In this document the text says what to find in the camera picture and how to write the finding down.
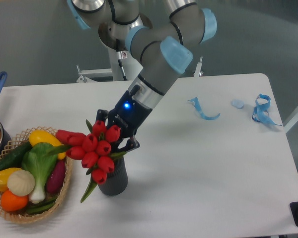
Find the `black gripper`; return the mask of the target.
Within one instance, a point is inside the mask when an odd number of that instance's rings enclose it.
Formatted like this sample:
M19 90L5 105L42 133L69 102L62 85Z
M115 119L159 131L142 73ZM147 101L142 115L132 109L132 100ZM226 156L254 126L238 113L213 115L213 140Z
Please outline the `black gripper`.
M123 94L110 112L103 109L97 110L95 121L104 122L107 128L113 125L120 128L120 139L112 144L111 154L127 153L140 147L135 134L151 112L152 109L147 109L136 102L129 91ZM121 143L125 140L126 144L121 147Z

